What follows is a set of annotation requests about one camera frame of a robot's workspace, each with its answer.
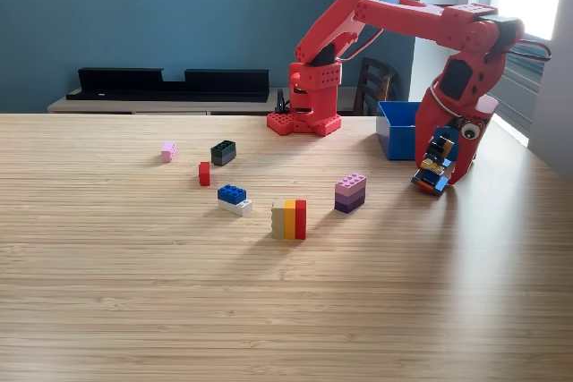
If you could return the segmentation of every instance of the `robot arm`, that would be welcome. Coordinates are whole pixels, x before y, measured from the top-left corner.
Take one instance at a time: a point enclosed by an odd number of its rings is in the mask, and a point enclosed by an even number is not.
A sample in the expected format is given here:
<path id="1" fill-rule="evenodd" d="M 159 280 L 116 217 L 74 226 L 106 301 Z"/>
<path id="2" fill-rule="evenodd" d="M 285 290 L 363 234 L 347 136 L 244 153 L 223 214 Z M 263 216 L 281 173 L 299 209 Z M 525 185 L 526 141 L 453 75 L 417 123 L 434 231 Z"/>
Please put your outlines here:
<path id="1" fill-rule="evenodd" d="M 440 7 L 415 0 L 337 0 L 311 27 L 289 68 L 291 114 L 267 124 L 281 134 L 326 135 L 340 127 L 337 88 L 340 58 L 368 24 L 403 35 L 433 40 L 459 51 L 426 91 L 416 115 L 415 158 L 418 166 L 437 126 L 460 130 L 458 161 L 450 183 L 468 170 L 477 145 L 497 106 L 485 94 L 499 81 L 507 53 L 524 34 L 520 20 L 504 19 L 481 4 Z"/>

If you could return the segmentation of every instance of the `wooden chair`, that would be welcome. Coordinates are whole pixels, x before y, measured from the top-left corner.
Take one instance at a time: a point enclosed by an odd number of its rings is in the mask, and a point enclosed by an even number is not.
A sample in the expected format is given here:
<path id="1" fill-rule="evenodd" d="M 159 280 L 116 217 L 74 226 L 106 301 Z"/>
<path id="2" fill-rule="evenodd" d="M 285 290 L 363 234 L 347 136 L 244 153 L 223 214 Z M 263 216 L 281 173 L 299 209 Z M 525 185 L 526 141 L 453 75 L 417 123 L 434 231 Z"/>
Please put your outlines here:
<path id="1" fill-rule="evenodd" d="M 365 57 L 360 66 L 360 78 L 356 87 L 355 105 L 352 115 L 376 115 L 378 102 L 388 100 L 390 85 L 398 76 L 396 70 L 383 62 Z"/>

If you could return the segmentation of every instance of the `black lego brick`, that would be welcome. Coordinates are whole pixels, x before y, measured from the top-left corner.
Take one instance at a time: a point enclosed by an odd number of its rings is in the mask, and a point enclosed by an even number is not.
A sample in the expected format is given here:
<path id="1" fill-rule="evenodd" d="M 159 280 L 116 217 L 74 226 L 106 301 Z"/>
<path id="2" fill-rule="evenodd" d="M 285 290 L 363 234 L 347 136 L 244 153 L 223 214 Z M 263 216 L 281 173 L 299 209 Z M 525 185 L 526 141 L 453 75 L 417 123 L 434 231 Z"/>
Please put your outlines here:
<path id="1" fill-rule="evenodd" d="M 236 151 L 233 151 L 224 157 L 215 157 L 215 156 L 211 155 L 211 163 L 213 163 L 214 165 L 217 165 L 217 166 L 224 166 L 229 161 L 233 160 L 235 157 L 236 157 Z"/>
<path id="2" fill-rule="evenodd" d="M 222 142 L 211 148 L 211 156 L 223 158 L 236 151 L 236 144 L 231 140 L 223 140 Z"/>

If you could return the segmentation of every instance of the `wire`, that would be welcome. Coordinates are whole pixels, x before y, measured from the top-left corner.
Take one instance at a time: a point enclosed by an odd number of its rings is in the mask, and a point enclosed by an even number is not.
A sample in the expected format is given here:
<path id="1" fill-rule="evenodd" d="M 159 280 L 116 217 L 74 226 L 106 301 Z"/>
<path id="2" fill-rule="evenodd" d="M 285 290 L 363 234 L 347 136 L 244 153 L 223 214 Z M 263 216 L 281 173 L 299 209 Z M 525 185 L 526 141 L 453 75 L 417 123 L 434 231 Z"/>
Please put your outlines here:
<path id="1" fill-rule="evenodd" d="M 432 92 L 433 98 L 436 100 L 436 102 L 438 102 L 438 105 L 440 105 L 440 107 L 444 111 L 446 111 L 448 114 L 455 116 L 456 118 L 463 118 L 462 115 L 457 114 L 454 111 L 452 111 L 451 109 L 446 108 L 446 106 L 443 103 L 441 103 L 441 100 L 438 99 L 438 95 L 436 94 L 436 91 L 433 89 L 433 87 L 436 85 L 437 82 L 438 82 L 438 78 L 433 80 L 432 85 L 430 86 L 430 91 Z"/>
<path id="2" fill-rule="evenodd" d="M 552 59 L 552 51 L 543 42 L 537 42 L 536 40 L 521 39 L 518 42 L 518 44 L 540 47 L 547 53 L 547 55 L 542 56 L 537 54 L 518 53 L 516 51 L 506 51 L 504 54 L 516 55 L 518 57 L 523 57 L 529 60 L 535 60 L 537 62 L 542 62 L 542 63 L 547 63 Z"/>
<path id="3" fill-rule="evenodd" d="M 361 46 L 359 46 L 351 55 L 349 55 L 347 58 L 337 57 L 337 60 L 341 63 L 347 62 L 348 60 L 352 60 L 357 55 L 359 55 L 362 51 L 364 51 L 366 49 L 366 47 L 368 47 L 383 31 L 384 31 L 384 29 L 378 29 L 378 31 L 376 31 L 376 33 L 374 33 L 370 37 L 370 39 L 368 39 Z"/>

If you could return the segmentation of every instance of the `black shelf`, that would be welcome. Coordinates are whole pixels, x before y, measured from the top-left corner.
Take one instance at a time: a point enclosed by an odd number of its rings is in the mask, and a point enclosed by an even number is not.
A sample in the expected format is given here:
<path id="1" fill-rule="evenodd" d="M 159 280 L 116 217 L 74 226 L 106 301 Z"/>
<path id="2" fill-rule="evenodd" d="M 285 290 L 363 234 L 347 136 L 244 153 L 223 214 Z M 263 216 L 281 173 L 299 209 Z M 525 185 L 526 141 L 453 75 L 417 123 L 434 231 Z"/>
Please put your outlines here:
<path id="1" fill-rule="evenodd" d="M 269 98 L 268 70 L 187 69 L 185 81 L 163 81 L 162 71 L 84 67 L 78 71 L 81 91 L 66 99 L 265 103 Z"/>

